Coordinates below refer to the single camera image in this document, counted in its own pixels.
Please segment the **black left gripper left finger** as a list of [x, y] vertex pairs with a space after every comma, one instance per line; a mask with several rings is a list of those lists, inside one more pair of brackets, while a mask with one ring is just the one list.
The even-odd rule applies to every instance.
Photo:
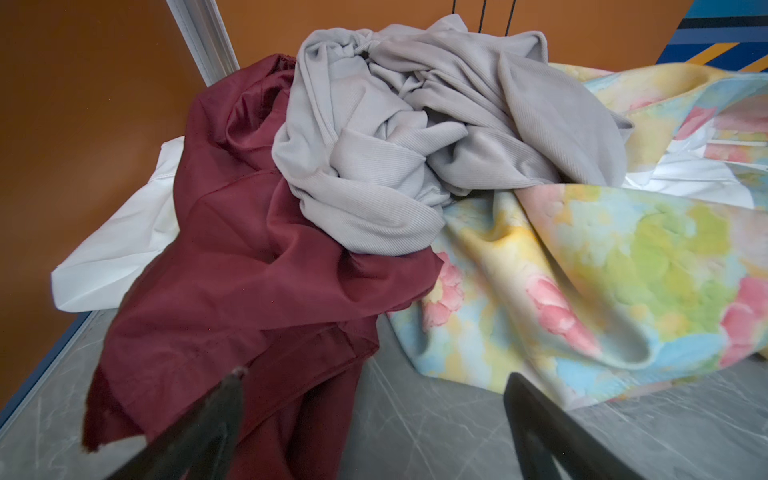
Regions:
[[108, 479], [224, 479], [244, 418], [247, 372], [233, 370]]

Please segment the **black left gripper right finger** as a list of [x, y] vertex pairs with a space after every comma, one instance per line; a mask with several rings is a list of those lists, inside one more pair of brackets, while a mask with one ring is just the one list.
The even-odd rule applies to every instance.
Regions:
[[503, 402], [523, 478], [642, 479], [523, 375], [510, 374]]

